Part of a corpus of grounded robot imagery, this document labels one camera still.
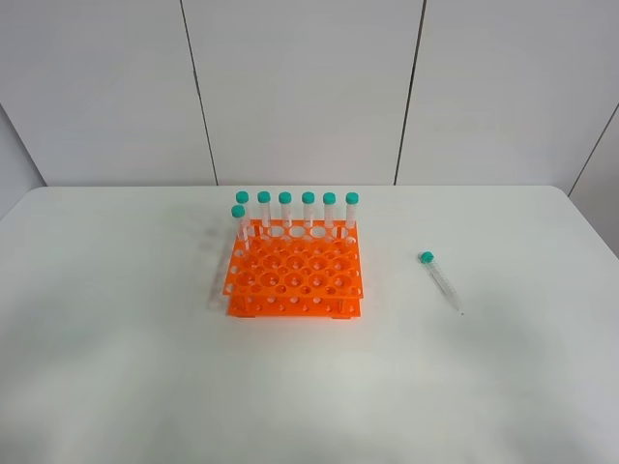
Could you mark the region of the orange test tube rack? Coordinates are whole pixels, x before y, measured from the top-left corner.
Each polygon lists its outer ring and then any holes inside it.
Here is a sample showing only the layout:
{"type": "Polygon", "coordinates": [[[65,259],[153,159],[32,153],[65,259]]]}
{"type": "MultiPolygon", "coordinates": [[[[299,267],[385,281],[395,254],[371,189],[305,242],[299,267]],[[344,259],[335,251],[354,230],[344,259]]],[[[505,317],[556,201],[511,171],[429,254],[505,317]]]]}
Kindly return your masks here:
{"type": "Polygon", "coordinates": [[[235,238],[222,293],[227,313],[235,317],[361,316],[364,297],[359,234],[336,220],[322,219],[307,229],[301,219],[285,228],[280,219],[271,228],[254,218],[248,238],[235,238]]]}

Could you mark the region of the front left rack tube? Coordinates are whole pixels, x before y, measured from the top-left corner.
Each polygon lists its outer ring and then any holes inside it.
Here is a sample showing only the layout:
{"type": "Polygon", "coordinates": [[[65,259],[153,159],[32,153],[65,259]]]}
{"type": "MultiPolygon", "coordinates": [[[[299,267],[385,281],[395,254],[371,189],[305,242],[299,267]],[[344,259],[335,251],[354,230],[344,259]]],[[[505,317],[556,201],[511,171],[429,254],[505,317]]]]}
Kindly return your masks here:
{"type": "Polygon", "coordinates": [[[246,209],[241,204],[231,208],[231,215],[237,221],[237,240],[243,245],[244,250],[250,249],[248,228],[251,225],[246,209]]]}

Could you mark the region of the teal capped test tube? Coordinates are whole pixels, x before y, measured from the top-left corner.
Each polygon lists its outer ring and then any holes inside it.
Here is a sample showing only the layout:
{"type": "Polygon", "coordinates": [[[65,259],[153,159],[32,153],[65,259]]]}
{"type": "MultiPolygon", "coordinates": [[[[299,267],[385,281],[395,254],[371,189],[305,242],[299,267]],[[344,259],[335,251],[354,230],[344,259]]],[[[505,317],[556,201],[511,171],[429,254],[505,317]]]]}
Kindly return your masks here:
{"type": "Polygon", "coordinates": [[[422,251],[418,255],[420,263],[427,269],[428,274],[432,277],[439,290],[443,294],[450,306],[462,312],[461,302],[454,285],[446,278],[445,274],[438,265],[434,254],[429,251],[422,251]]]}

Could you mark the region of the row tube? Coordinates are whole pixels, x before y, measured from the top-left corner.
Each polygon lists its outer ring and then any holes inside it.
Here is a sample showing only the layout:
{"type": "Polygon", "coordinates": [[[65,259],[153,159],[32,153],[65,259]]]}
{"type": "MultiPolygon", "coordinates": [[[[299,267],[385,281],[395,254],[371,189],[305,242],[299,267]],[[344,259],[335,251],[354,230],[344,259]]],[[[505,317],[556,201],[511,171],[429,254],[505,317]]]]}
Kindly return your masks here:
{"type": "Polygon", "coordinates": [[[289,229],[292,226],[292,212],[291,203],[292,195],[289,191],[282,191],[279,193],[279,203],[281,210],[282,226],[285,229],[289,229]]]}
{"type": "Polygon", "coordinates": [[[328,191],[323,194],[324,226],[326,229],[332,229],[334,227],[336,201],[337,198],[333,192],[328,191]]]}
{"type": "Polygon", "coordinates": [[[353,229],[357,223],[357,207],[359,203],[359,194],[355,191],[350,191],[345,195],[346,212],[345,212],[345,228],[353,229]]]}
{"type": "Polygon", "coordinates": [[[257,194],[260,207],[261,227],[264,236],[271,236],[271,194],[267,190],[262,190],[257,194]]]}
{"type": "Polygon", "coordinates": [[[304,225],[307,229],[311,229],[313,227],[314,202],[315,202],[315,195],[312,191],[305,191],[302,194],[304,225]]]}
{"type": "Polygon", "coordinates": [[[249,193],[245,190],[239,190],[236,192],[235,199],[237,204],[243,207],[244,214],[241,218],[241,222],[244,227],[245,234],[249,235],[251,227],[251,218],[248,206],[250,201],[249,193]]]}

